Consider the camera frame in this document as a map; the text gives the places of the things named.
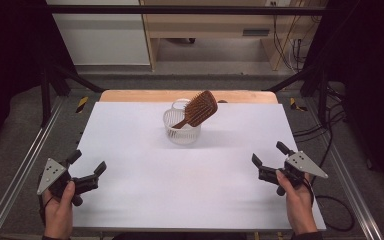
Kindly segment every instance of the table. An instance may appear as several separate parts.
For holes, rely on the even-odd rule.
[[[276,104],[273,93],[212,91],[217,100],[229,103],[219,104],[216,114],[203,123],[196,143],[175,145],[164,135],[162,114],[177,98],[196,93],[110,90],[102,94],[79,144],[82,164],[73,165],[70,172],[88,175],[103,160],[108,168],[99,188],[85,193],[83,205],[74,209],[74,227],[99,231],[290,229],[284,197],[276,195],[277,186],[258,180],[251,162],[255,153],[265,166],[283,166],[286,157],[276,149],[277,141],[297,150],[283,106]],[[238,125],[238,119],[245,124]],[[326,229],[316,202],[313,211],[318,228]]]

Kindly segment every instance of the human hand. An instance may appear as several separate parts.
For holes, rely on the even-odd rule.
[[[282,172],[276,170],[277,181],[286,192],[286,210],[289,224],[296,235],[317,232],[311,206],[311,194],[309,190],[300,185],[295,189],[289,179]]]
[[[73,208],[71,199],[76,186],[70,181],[64,189],[61,199],[52,196],[49,190],[43,193],[46,227],[44,236],[57,239],[69,239],[73,230]]]

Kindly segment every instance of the wooden comb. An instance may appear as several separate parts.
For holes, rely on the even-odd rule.
[[[185,106],[185,118],[172,128],[181,129],[186,123],[196,127],[217,112],[217,108],[213,94],[208,90],[203,91]]]

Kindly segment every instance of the electrical outlet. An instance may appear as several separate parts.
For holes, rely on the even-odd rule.
[[[288,7],[291,0],[267,0],[266,7]]]

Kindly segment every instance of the metal bar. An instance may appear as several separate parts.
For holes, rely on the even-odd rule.
[[[270,92],[274,92],[274,93],[278,92],[278,91],[284,89],[285,87],[291,85],[292,83],[299,81],[299,80],[303,80],[306,77],[308,77],[308,75],[310,75],[310,74],[314,74],[315,68],[316,67],[314,66],[314,64],[307,66],[302,71],[290,76],[289,78],[280,82],[279,84],[276,84],[275,86],[268,88],[266,90],[263,90],[263,91],[270,91]]]
[[[316,114],[317,107],[315,100],[313,99],[313,101],[309,101],[306,99],[306,102],[311,114],[313,115],[314,120],[318,122],[318,117]],[[323,141],[327,147],[329,144],[330,135],[326,133],[322,136]],[[335,168],[336,174],[338,174],[338,179],[341,182],[342,187],[344,188],[345,194],[347,195],[350,205],[354,210],[355,216],[357,217],[361,229],[366,235],[366,238],[369,240],[382,240],[382,234],[375,220],[373,219],[372,214],[370,213],[370,210],[366,205],[366,202],[361,196],[361,193],[358,190],[354,179],[348,172],[348,169],[345,166],[345,163],[342,160],[342,157],[333,142],[331,145],[330,154],[332,156],[332,163]]]
[[[314,77],[321,77],[318,116],[319,116],[320,123],[324,128],[326,128],[327,126],[327,121],[326,121],[327,73],[326,73],[326,70],[322,71],[321,76],[314,76]]]
[[[341,9],[325,7],[246,7],[246,6],[137,6],[137,5],[28,5],[32,11],[58,14],[212,14],[212,15],[300,15],[338,14]]]
[[[42,68],[40,73],[40,86],[42,91],[42,124],[40,126],[45,127],[51,117],[51,98],[46,68]]]
[[[96,86],[95,84],[92,84],[92,83],[88,82],[87,80],[81,78],[77,73],[70,72],[69,70],[64,69],[63,67],[61,67],[59,65],[55,65],[54,68],[60,74],[64,75],[67,78],[71,78],[72,80],[80,83],[81,85],[89,88],[90,90],[92,90],[94,92],[102,93],[102,92],[104,92],[106,90],[106,89],[103,89],[103,88],[100,88],[100,87]]]
[[[32,143],[26,156],[24,157],[23,162],[18,168],[17,173],[15,174],[14,178],[12,179],[12,182],[10,183],[4,196],[2,197],[0,201],[0,229],[30,172],[30,169],[35,163],[36,158],[39,155],[40,150],[42,149],[49,135],[49,132],[51,131],[61,111],[61,106],[64,104],[64,102],[65,102],[65,98],[61,98],[61,97],[57,98],[57,101],[55,102],[53,107],[53,114],[48,124],[44,128],[41,128],[39,130],[34,142]]]

